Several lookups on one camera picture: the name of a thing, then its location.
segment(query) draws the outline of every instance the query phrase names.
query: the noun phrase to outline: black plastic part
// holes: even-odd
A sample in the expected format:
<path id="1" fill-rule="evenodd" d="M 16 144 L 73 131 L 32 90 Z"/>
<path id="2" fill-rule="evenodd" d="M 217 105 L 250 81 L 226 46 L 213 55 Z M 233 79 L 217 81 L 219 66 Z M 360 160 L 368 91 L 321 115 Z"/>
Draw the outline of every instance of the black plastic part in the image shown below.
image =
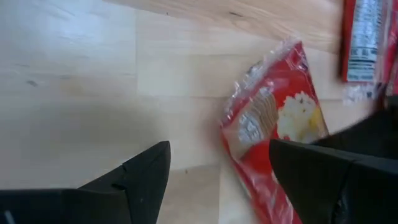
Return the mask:
<path id="1" fill-rule="evenodd" d="M 307 223 L 398 223 L 398 161 L 272 140 L 275 175 Z"/>
<path id="2" fill-rule="evenodd" d="M 398 108 L 398 95 L 388 96 L 387 97 L 387 104 L 390 107 Z"/>
<path id="3" fill-rule="evenodd" d="M 2 190 L 0 223 L 155 224 L 169 169 L 165 141 L 79 189 Z"/>
<path id="4" fill-rule="evenodd" d="M 398 125 L 392 110 L 383 110 L 314 144 L 347 152 L 398 159 Z"/>

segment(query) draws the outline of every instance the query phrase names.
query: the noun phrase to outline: nutrition label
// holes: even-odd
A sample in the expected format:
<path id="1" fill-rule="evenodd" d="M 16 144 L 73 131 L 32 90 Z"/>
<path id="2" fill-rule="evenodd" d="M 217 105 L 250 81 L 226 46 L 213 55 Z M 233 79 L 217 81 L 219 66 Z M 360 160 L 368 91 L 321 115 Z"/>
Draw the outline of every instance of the nutrition label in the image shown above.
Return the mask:
<path id="1" fill-rule="evenodd" d="M 356 0 L 348 81 L 372 81 L 381 31 L 382 1 Z"/>

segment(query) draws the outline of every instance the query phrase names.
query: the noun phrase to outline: red candy wrapper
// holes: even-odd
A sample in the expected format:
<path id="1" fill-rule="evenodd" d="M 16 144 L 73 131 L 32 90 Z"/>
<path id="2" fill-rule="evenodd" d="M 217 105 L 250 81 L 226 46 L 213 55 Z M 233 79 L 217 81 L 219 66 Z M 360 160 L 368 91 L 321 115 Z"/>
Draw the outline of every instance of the red candy wrapper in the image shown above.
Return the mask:
<path id="1" fill-rule="evenodd" d="M 398 0 L 346 0 L 343 81 L 346 101 L 375 99 L 389 81 L 397 50 Z"/>
<path id="2" fill-rule="evenodd" d="M 310 143 L 327 135 L 300 41 L 285 41 L 236 83 L 221 137 L 261 223 L 301 223 L 272 171 L 269 140 Z"/>
<path id="3" fill-rule="evenodd" d="M 386 96 L 398 95 L 398 57 L 391 70 L 391 77 L 386 89 Z"/>

